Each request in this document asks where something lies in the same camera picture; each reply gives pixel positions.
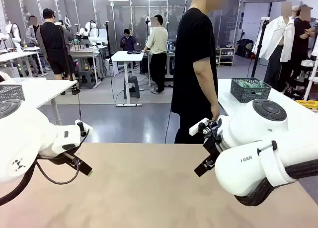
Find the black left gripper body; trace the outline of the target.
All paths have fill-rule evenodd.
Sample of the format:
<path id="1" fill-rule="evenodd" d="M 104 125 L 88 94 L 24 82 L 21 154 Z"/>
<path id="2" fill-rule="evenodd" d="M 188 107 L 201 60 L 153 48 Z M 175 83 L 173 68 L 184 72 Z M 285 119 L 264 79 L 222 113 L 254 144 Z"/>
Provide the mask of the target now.
<path id="1" fill-rule="evenodd" d="M 62 165 L 62 164 L 76 165 L 76 162 L 80 163 L 81 161 L 80 158 L 78 158 L 73 153 L 69 153 L 69 152 L 63 152 L 57 155 L 56 157 L 48 157 L 48 156 L 38 154 L 37 159 L 46 159 L 55 165 Z"/>

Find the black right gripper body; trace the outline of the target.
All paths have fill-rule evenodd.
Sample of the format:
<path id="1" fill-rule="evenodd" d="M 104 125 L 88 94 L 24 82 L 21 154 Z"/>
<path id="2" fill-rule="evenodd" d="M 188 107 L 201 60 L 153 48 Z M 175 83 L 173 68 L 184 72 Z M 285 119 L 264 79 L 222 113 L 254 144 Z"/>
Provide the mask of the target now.
<path id="1" fill-rule="evenodd" d="M 222 148 L 222 135 L 206 134 L 204 136 L 203 147 L 209 155 L 202 161 L 203 164 L 215 164 L 216 159 L 223 151 Z"/>

